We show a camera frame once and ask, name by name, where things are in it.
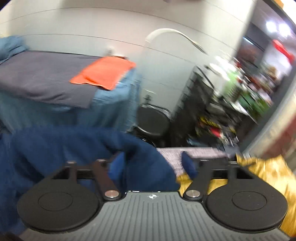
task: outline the silver screw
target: silver screw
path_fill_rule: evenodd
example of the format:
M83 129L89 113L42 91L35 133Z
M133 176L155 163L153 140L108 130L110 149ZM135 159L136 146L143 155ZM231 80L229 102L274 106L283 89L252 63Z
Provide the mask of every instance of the silver screw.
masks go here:
M197 190L188 190L188 191L186 192L186 195L187 195L188 197L192 197L192 198L194 198L194 197L199 197L199 196L200 196L200 192L197 191Z
M109 190L109 191L105 192L105 196L108 198L116 198L119 196L119 192L115 191L115 190Z

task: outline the black circular disc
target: black circular disc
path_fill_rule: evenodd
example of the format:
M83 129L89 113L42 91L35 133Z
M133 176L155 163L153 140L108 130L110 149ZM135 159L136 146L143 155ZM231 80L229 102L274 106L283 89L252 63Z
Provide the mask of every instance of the black circular disc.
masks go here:
M95 193L69 180L50 180L17 203L22 221L44 232L64 232L88 222L99 207Z
M212 191L206 202L208 211L219 223L234 230L256 232L278 227L287 211L284 196L266 183L248 183Z
M151 138L162 137L169 128L169 118L159 110L140 107L137 112L139 131Z

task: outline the yellow fabric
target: yellow fabric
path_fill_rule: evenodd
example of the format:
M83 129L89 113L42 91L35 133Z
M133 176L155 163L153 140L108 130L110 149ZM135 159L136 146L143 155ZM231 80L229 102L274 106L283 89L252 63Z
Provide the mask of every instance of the yellow fabric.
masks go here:
M238 156L237 162L242 166L252 164L249 167L252 173L256 174L285 196L288 201L288 211L280 228L289 236L296 236L296 178L287 166L284 158L278 156L264 161L258 158L245 160ZM192 181L187 174L178 176L177 181L180 183L179 192L183 195ZM226 179L211 180L208 194L225 184L227 184Z

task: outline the gray blanket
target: gray blanket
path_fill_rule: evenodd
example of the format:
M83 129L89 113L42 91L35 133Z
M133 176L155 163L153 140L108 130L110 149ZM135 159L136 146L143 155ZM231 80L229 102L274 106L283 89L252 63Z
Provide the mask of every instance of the gray blanket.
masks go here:
M88 108L97 87L69 80L98 58L25 51L0 65L0 89L35 101Z

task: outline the orange cloth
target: orange cloth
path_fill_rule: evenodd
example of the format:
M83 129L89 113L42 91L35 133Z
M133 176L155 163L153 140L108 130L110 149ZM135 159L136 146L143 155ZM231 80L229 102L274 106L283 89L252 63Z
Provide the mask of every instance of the orange cloth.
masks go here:
M84 68L70 82L101 86L104 89L112 90L126 72L135 66L134 62L122 58L103 57Z

